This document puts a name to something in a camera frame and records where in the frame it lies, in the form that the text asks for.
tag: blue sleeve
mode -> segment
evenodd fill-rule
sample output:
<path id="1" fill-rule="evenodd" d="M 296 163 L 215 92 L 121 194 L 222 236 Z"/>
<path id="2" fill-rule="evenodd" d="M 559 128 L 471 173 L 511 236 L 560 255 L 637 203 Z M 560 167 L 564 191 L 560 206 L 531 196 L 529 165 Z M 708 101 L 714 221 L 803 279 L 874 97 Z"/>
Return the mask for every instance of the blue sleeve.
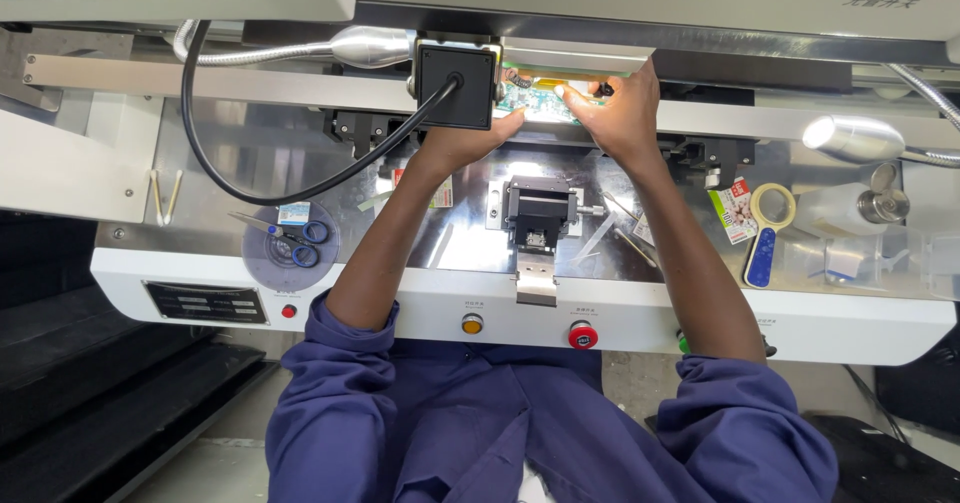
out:
<path id="1" fill-rule="evenodd" d="M 375 392 L 394 381 L 387 351 L 400 305 L 382 331 L 360 330 L 330 313 L 328 292 L 310 306 L 305 340 L 281 360 L 293 379 L 267 426 L 272 502 L 370 501 L 397 414 Z"/>
<path id="2" fill-rule="evenodd" d="M 797 412 L 784 379 L 755 362 L 687 355 L 656 434 L 717 501 L 829 501 L 834 448 Z"/>

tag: lit lamp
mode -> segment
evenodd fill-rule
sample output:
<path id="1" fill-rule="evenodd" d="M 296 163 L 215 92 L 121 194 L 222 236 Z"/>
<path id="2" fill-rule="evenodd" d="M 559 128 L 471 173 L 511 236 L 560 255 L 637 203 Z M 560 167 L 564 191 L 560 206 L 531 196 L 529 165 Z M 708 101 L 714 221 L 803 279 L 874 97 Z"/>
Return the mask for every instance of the lit lamp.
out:
<path id="1" fill-rule="evenodd" d="M 893 126 L 863 116 L 821 116 L 803 132 L 803 145 L 848 164 L 882 164 L 900 159 L 960 168 L 960 154 L 956 151 L 907 146 L 904 136 Z"/>

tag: blue handle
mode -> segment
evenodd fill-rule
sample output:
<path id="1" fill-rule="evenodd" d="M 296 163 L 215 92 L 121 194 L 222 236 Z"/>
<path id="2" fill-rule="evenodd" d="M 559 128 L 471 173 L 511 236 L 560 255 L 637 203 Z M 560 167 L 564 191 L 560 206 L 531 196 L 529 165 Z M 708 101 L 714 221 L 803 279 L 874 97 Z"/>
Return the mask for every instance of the blue handle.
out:
<path id="1" fill-rule="evenodd" d="M 321 243 L 330 236 L 330 229 L 319 221 L 308 221 L 303 225 L 303 237 L 311 242 Z"/>
<path id="2" fill-rule="evenodd" d="M 747 271 L 743 281 L 755 288 L 765 288 L 770 285 L 770 270 L 774 265 L 774 244 L 777 242 L 777 232 L 769 227 L 760 231 L 753 241 L 753 256 L 747 263 Z"/>
<path id="3" fill-rule="evenodd" d="M 310 246 L 297 246 L 290 255 L 294 264 L 302 268 L 310 268 L 320 261 L 320 254 Z"/>

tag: hand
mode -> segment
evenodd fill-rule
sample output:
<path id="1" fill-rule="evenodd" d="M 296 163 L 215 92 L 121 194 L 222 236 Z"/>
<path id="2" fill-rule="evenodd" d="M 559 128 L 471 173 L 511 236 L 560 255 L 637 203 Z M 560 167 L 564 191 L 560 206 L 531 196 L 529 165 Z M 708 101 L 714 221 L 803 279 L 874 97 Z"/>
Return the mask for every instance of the hand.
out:
<path id="1" fill-rule="evenodd" d="M 580 92 L 567 85 L 554 89 L 570 112 L 593 136 L 597 146 L 621 167 L 662 160 L 657 149 L 657 105 L 660 84 L 648 59 L 629 78 L 611 77 L 613 96 L 605 105 L 590 103 Z M 591 83 L 596 92 L 599 83 Z"/>
<path id="2" fill-rule="evenodd" d="M 496 118 L 489 131 L 457 128 L 430 128 L 410 165 L 423 167 L 442 182 L 457 169 L 486 157 L 513 136 L 523 125 L 523 110 Z"/>

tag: blue-handled scissors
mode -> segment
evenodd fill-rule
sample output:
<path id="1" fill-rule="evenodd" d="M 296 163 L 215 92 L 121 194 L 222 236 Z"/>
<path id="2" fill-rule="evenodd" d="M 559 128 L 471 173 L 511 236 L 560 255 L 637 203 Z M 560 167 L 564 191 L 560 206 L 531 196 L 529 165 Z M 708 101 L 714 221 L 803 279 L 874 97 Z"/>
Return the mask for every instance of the blue-handled scissors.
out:
<path id="1" fill-rule="evenodd" d="M 320 253 L 314 244 L 324 242 L 330 235 L 330 229 L 319 221 L 308 221 L 304 225 L 279 226 L 251 215 L 233 212 L 227 215 L 239 219 L 246 225 L 257 227 L 260 231 L 286 244 L 290 248 L 290 257 L 294 264 L 303 268 L 310 268 L 320 262 Z"/>

